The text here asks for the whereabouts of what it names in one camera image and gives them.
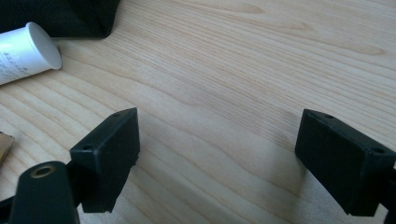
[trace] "wood grain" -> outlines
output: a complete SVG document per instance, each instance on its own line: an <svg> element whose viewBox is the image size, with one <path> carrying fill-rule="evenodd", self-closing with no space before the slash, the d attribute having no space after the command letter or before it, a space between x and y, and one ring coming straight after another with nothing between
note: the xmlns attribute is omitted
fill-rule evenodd
<svg viewBox="0 0 396 224"><path fill-rule="evenodd" d="M57 39L61 70L0 87L0 200L136 106L138 164L82 223L381 223L345 215L293 149L304 108L396 148L395 40L392 0L121 0L110 37Z"/></svg>

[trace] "black object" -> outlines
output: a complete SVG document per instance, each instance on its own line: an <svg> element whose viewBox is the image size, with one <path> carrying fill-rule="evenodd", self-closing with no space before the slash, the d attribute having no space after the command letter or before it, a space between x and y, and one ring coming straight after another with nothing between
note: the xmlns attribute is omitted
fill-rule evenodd
<svg viewBox="0 0 396 224"><path fill-rule="evenodd" d="M0 33L40 25L51 37L107 37L120 0L0 0Z"/></svg>
<svg viewBox="0 0 396 224"><path fill-rule="evenodd" d="M16 195L0 202L0 223L78 223L84 212L111 212L140 151L136 108L105 119L71 150L21 176Z"/></svg>
<svg viewBox="0 0 396 224"><path fill-rule="evenodd" d="M347 214L396 212L396 153L341 120L306 109L295 153Z"/></svg>

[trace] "wooden table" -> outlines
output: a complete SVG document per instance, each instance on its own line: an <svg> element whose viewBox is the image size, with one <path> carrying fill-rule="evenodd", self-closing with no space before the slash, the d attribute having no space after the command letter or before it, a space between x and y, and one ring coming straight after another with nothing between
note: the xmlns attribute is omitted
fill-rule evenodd
<svg viewBox="0 0 396 224"><path fill-rule="evenodd" d="M56 43L61 70L0 87L0 200L136 106L137 166L82 223L383 221L345 215L293 151L304 108L396 148L395 1L121 0L107 39Z"/></svg>

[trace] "white tube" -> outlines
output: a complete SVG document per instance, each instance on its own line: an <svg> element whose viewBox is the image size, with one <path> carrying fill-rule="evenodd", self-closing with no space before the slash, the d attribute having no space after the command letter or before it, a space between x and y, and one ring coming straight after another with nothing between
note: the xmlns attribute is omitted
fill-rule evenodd
<svg viewBox="0 0 396 224"><path fill-rule="evenodd" d="M58 49L37 24L0 34L0 85L61 67Z"/></svg>

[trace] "screw hole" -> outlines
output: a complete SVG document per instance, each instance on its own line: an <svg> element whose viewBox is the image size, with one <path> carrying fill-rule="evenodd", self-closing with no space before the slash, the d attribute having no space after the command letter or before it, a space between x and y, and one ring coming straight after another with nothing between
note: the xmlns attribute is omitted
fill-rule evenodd
<svg viewBox="0 0 396 224"><path fill-rule="evenodd" d="M44 165L33 170L33 172L30 173L30 176L32 178L41 178L52 174L54 171L55 171L55 167L53 165Z"/></svg>
<svg viewBox="0 0 396 224"><path fill-rule="evenodd" d="M374 152L376 152L376 153L379 153L379 154L385 153L385 150L382 149L382 148L379 148L379 147L374 147L374 148L372 148L372 151L374 151Z"/></svg>
<svg viewBox="0 0 396 224"><path fill-rule="evenodd" d="M82 147L82 150L90 150L92 149L92 145L85 145L84 147Z"/></svg>

